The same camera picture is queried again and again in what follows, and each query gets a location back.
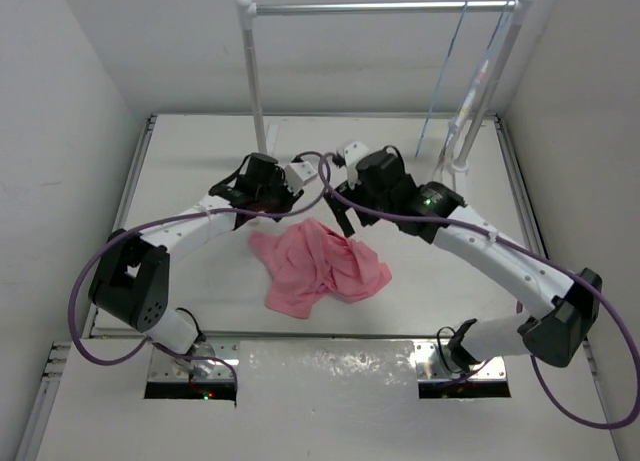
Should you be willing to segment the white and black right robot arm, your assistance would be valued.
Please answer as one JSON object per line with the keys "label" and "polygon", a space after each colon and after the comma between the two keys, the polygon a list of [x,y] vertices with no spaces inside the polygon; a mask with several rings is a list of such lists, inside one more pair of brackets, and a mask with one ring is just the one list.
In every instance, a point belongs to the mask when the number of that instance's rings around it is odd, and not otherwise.
{"label": "white and black right robot arm", "polygon": [[558,368],[570,364],[598,317],[602,279],[597,273],[585,268],[565,274],[546,265],[501,236],[454,190],[437,181],[417,184],[394,146],[370,151],[355,143],[326,155],[324,165],[347,174],[325,195],[345,236],[354,233],[348,209],[363,226],[388,220],[467,262],[522,304],[516,315],[463,322],[438,347],[442,368],[462,375],[486,360],[519,355]]}

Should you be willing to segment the blue wire hanger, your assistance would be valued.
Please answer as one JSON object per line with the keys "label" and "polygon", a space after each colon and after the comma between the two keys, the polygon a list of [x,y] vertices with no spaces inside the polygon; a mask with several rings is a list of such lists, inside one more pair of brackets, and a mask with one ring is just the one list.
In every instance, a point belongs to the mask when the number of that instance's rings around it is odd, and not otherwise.
{"label": "blue wire hanger", "polygon": [[461,30],[461,27],[462,27],[463,21],[465,19],[466,13],[468,11],[468,6],[469,6],[469,0],[465,0],[464,4],[463,4],[463,7],[461,9],[461,14],[460,14],[460,17],[458,19],[457,25],[456,25],[455,30],[453,32],[453,35],[452,35],[452,37],[450,39],[445,59],[443,61],[441,69],[439,71],[438,79],[436,81],[434,90],[432,92],[430,104],[429,104],[427,113],[425,115],[425,119],[424,119],[424,122],[423,122],[423,125],[422,125],[422,128],[421,128],[420,135],[419,135],[419,138],[418,138],[418,142],[417,142],[417,145],[416,145],[416,149],[415,149],[415,152],[414,152],[414,157],[415,158],[417,158],[419,156],[420,152],[421,152],[421,148],[422,148],[422,146],[424,144],[424,141],[426,139],[427,128],[428,128],[429,122],[432,119],[433,114],[434,114],[434,110],[435,110],[435,108],[436,108],[436,106],[437,106],[437,104],[438,104],[438,102],[440,100],[442,84],[443,84],[444,79],[446,77],[446,73],[448,71],[448,67],[449,67],[449,64],[450,64],[450,61],[451,61],[451,58],[452,58],[452,55],[453,55],[453,51],[454,51],[454,48],[455,48],[455,45],[456,45],[460,30]]}

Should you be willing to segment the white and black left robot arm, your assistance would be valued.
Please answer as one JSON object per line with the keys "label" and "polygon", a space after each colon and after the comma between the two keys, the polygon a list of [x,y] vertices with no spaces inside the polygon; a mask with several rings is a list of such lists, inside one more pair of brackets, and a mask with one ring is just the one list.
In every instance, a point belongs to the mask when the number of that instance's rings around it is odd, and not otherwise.
{"label": "white and black left robot arm", "polygon": [[198,203],[179,215],[138,232],[119,230],[101,256],[89,298],[99,309],[168,350],[186,355],[198,329],[169,307],[170,268],[210,240],[231,233],[258,213],[278,220],[317,176],[300,158],[285,166],[251,153],[230,176],[214,184]]}

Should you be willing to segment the pink t shirt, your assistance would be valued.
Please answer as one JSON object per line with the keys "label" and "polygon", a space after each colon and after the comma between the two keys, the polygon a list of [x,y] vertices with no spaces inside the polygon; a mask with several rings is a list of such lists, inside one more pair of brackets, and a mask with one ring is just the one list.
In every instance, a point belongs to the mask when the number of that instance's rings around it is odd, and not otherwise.
{"label": "pink t shirt", "polygon": [[315,218],[278,235],[254,231],[248,245],[271,276],[265,307],[297,319],[309,318],[313,306],[327,295],[353,304],[392,280],[388,265],[373,249]]}

